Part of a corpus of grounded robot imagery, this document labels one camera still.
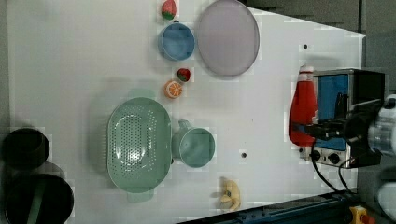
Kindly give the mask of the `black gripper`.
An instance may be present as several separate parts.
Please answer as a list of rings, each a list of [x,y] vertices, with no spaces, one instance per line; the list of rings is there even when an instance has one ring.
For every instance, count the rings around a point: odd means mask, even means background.
[[[381,100],[353,105],[347,111],[347,104],[338,101],[334,107],[335,130],[326,124],[295,124],[295,130],[318,139],[342,138],[358,155],[370,154],[368,130],[382,107]]]

